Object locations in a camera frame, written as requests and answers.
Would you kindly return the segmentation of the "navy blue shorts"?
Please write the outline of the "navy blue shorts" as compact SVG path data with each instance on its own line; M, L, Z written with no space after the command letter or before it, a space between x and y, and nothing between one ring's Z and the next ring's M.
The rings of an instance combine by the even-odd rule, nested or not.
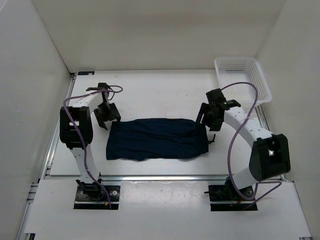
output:
M189 160L209 152L206 126L184 118L143 118L113 122L106 159Z

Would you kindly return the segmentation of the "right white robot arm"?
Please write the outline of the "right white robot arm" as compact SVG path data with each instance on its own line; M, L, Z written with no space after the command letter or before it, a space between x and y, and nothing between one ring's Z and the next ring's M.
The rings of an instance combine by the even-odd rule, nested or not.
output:
M230 184L224 193L230 200L238 199L243 189L288 173L291 170L289 142L284 134L274 134L251 119L236 100L226 100L221 89L206 93L196 122L218 132L223 124L231 126L250 146L248 167L229 175Z

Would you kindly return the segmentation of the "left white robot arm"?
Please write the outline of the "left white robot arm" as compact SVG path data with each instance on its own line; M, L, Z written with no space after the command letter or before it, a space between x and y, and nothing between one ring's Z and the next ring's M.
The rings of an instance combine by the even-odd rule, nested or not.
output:
M79 186L87 189L93 200L103 198L105 188L91 150L94 138L92 115L98 126L106 131L107 122L119 122L120 112L111 100L122 91L119 85L100 82L97 87L87 88L83 95L66 98L59 112L60 141L75 158L80 173Z

